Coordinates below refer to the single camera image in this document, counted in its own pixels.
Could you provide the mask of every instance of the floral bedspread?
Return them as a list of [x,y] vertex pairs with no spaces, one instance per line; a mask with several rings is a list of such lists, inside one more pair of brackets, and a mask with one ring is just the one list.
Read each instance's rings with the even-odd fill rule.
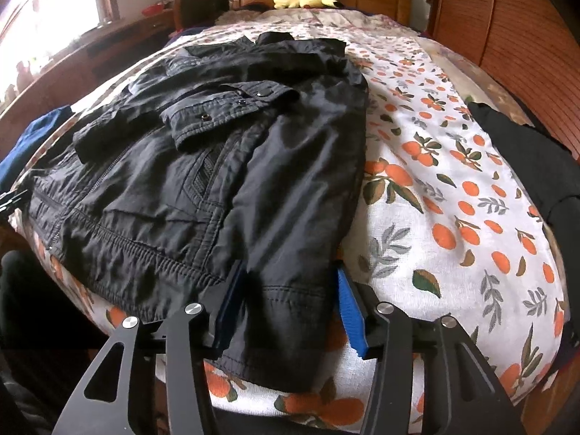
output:
[[[242,35],[254,40],[269,30],[290,32],[300,39],[345,41],[347,56],[369,82],[370,107],[364,184],[355,220],[341,246],[344,262],[356,281],[369,283],[379,299],[412,317],[455,316],[488,358],[511,399],[524,397],[558,350],[565,308],[562,284],[542,219],[471,117],[449,75],[425,51],[424,40],[385,17],[366,21],[367,27],[348,20],[328,24],[314,17],[286,21],[266,14],[260,18],[180,39],[105,84],[79,106],[108,103],[139,71],[184,45],[220,43]],[[440,53],[434,43],[427,45]],[[55,133],[30,165],[78,118]],[[125,313],[61,266],[19,212],[13,225],[34,245],[47,272],[76,306],[111,333]],[[212,402],[240,413],[289,415],[315,427],[359,431],[374,361],[357,357],[337,316],[326,349],[317,381],[305,394],[261,388],[207,364]],[[423,375],[423,361],[417,355],[411,433],[421,431]],[[161,357],[157,376],[164,381]]]

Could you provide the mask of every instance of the black bag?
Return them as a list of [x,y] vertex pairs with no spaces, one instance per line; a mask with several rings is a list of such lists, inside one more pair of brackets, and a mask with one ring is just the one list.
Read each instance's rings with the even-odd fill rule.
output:
[[173,10],[176,15],[176,29],[187,29],[204,23],[213,24],[228,9],[229,0],[175,0]]

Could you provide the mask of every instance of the black jacket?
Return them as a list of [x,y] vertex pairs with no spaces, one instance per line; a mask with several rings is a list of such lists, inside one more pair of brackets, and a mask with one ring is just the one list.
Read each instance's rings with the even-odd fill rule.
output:
[[561,143],[533,127],[520,126],[483,103],[469,103],[468,108],[552,227],[564,263],[573,327],[580,335],[580,165]]
[[211,302],[244,258],[246,307],[218,366],[308,390],[359,195],[366,89],[335,39],[180,49],[48,151],[24,213],[83,284],[146,322]]

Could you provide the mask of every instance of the wooden cabinet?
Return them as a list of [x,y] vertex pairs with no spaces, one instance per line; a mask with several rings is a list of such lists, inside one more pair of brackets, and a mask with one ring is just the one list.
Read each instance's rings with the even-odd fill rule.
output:
[[174,30],[173,11],[95,29],[24,90],[0,115],[0,160],[37,117],[76,103],[109,78],[161,49]]

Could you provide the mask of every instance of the window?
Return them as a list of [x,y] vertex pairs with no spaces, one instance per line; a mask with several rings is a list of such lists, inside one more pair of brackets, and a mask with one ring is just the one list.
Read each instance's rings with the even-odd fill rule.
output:
[[[100,22],[97,0],[24,1],[12,11],[10,23],[2,25],[5,30],[0,36],[0,98],[4,108],[54,54]],[[10,7],[15,8],[14,0],[7,9]],[[2,17],[0,21],[7,19],[4,14]],[[17,66],[24,76],[18,75]]]

